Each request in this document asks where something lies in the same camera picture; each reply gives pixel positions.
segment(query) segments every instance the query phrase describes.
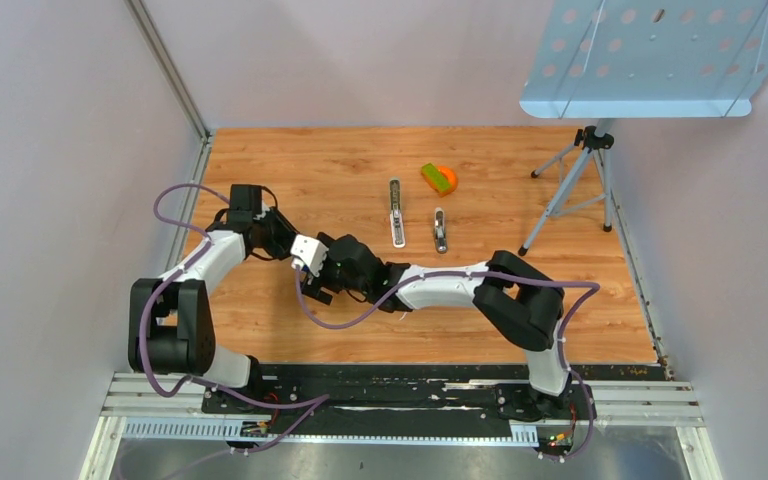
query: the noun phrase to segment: tripod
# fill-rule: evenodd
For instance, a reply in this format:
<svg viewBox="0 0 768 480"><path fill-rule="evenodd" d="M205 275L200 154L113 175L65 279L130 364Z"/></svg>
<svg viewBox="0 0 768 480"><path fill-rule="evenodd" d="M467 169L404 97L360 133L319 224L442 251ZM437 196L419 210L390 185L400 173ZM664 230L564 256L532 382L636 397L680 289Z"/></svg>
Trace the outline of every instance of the tripod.
<svg viewBox="0 0 768 480"><path fill-rule="evenodd" d="M546 210L543 211L543 215L540 216L540 220L537 221L537 225L531 230L528 235L528 239L519 248L519 255L523 256L528 253L529 247L534 243L534 239L537 238L537 234L546 220L549 217L561 217L568 213L572 213L576 210L584 208L588 205L598 202L599 200L605 200L605 223L602 225L602 230L610 232L613 228L611 225L611 157L610 148L614 145L614 137L608 135L608 130L613 125L613 118L603 118L596 122L596 125L585 127L579 130L575 136L575 140L567 145L566 148L561 150L560 153L552 157L551 160L544 163L537 170L531 172L531 178L537 178L547 168L558 163L560 167L560 181L561 186L558 187L558 191L555 192L555 196L552 197L552 201L546 206ZM576 147L581 146L581 154L578 159L573 163L569 173L564 176L564 163L561 161L565 155L575 150ZM584 168L587 166L587 162L593 158L596 163L596 170L599 172L599 178L602 181L602 194L596 197L582 202L574 207L570 207L566 210L561 210L567 202L573 188L575 188L578 179L581 177Z"/></svg>

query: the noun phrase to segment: small metal object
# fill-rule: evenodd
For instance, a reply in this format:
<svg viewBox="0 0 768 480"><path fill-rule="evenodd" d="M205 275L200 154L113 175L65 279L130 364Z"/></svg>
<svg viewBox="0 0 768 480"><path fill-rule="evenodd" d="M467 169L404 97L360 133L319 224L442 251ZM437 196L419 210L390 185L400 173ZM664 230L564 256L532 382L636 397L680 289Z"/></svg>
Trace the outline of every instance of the small metal object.
<svg viewBox="0 0 768 480"><path fill-rule="evenodd" d="M437 253L449 251L449 242L446 241L446 214L440 207L434 210L434 245L437 247Z"/></svg>
<svg viewBox="0 0 768 480"><path fill-rule="evenodd" d="M393 246L405 246L405 225L402 219L402 184L399 179L390 179L390 231L393 233Z"/></svg>

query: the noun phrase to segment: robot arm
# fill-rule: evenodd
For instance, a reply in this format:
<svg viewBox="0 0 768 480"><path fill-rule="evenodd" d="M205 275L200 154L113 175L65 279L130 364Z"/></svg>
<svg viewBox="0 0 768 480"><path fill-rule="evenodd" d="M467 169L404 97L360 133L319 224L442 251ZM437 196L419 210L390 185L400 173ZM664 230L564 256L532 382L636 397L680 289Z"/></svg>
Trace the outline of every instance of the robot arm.
<svg viewBox="0 0 768 480"><path fill-rule="evenodd" d="M151 311L155 319L173 312L178 315L175 326L150 322L146 348L153 369L201 376L232 388L256 388L261 377L257 360L216 344L208 297L232 268L260 248L270 259L293 257L292 266L307 273L302 293L325 304L333 298L326 290L333 294L350 290L370 303L380 301L378 308L386 312L477 308L508 341L525 350L531 387L550 397L562 395L569 374L560 363L554 339L563 310L563 290L520 284L516 297L511 297L505 290L513 282L486 276L487 272L500 272L549 280L519 257L497 251L487 262L444 269L385 264L351 235L334 240L324 233L316 238L299 234L277 208L263 203L263 190L256 185L233 185L229 208L217 214L207 229L209 238L199 247L209 242L207 253L201 257L193 253L159 278L140 279L133 285L128 357L135 371L143 371L137 338L146 301L163 280L183 270ZM430 276L407 283L384 298L394 285L441 270L463 272L464 276Z"/></svg>
<svg viewBox="0 0 768 480"><path fill-rule="evenodd" d="M273 259L289 257L297 231L276 208L263 202L264 190L258 185L233 185L229 207L216 215L207 238L193 253L160 277L137 280L131 287L128 361L135 371L143 371L138 350L142 309L152 292L181 270L151 310L154 321L149 323L146 348L153 369L196 375L232 388L259 380L256 359L216 344L208 297L255 248ZM208 244L210 248L199 256ZM173 312L177 325L163 325L160 320Z"/></svg>
<svg viewBox="0 0 768 480"><path fill-rule="evenodd" d="M379 306L386 312L410 312L426 307L477 308L511 343L525 351L531 388L550 397L560 396L569 381L561 364L555 338L563 314L564 292L560 288L519 285L515 297L506 293L513 282L487 276L500 272L518 277L549 278L531 265L506 252L497 251L486 262L466 267L428 268L405 263L383 263L355 237L333 240L298 235L291 248L293 266L308 275L302 293L330 304L332 296L351 290L378 302L394 285L406 283ZM449 272L446 276L434 273ZM409 279L422 280L408 282Z"/></svg>

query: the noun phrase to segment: orange object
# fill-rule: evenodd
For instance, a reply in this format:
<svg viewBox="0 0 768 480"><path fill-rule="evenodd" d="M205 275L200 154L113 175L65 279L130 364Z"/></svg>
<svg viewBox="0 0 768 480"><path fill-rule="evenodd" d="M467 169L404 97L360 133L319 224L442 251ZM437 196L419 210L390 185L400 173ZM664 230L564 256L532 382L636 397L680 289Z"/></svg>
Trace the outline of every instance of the orange object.
<svg viewBox="0 0 768 480"><path fill-rule="evenodd" d="M440 196L448 195L454 192L455 189L458 188L458 176L455 175L455 171L449 167L437 167L437 170L442 173L444 177L446 177L446 180L448 180L449 183L452 184L452 188L447 190L445 193L440 192Z"/></svg>
<svg viewBox="0 0 768 480"><path fill-rule="evenodd" d="M441 197L454 192L458 186L458 177L449 167L437 167L427 163L422 166L420 173L428 186L437 191Z"/></svg>

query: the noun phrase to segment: wooden floor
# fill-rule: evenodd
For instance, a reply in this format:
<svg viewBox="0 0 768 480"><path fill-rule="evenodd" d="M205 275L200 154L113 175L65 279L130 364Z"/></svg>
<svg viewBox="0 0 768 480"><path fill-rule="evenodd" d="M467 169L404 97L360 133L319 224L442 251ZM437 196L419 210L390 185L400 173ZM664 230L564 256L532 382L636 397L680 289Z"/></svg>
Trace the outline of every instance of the wooden floor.
<svg viewBox="0 0 768 480"><path fill-rule="evenodd" d="M425 266L468 265L494 250L516 252L557 185L557 169L529 173L573 137L569 128L315 128L223 129L204 184L227 193L232 183L268 186L281 212L303 233L350 233L383 261ZM572 162L574 155L568 158ZM428 162L451 167L460 185L439 198L419 174ZM407 246L393 247L388 180L402 181ZM570 202L600 192L592 164ZM449 252L431 236L434 208L446 211ZM208 225L221 208L202 193L194 221ZM616 233L602 231L603 206L550 219L527 260L557 280L595 280L602 290L567 330L572 362L655 360ZM199 240L188 239L187 251ZM567 307L580 292L568 291ZM289 261L249 258L211 297L219 343L267 362L519 363L509 344L477 310L376 312L340 331L314 325L295 299ZM367 306L345 294L330 307L308 300L331 323L355 318Z"/></svg>

